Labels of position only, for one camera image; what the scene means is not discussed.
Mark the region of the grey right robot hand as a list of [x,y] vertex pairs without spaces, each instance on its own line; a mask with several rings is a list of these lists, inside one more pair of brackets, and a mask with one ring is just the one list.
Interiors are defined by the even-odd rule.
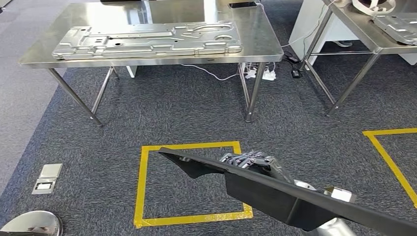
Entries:
[[228,163],[239,168],[248,169],[274,179],[291,184],[295,183],[290,173],[273,156],[265,156],[263,152],[251,151],[248,153],[226,153],[220,162]]

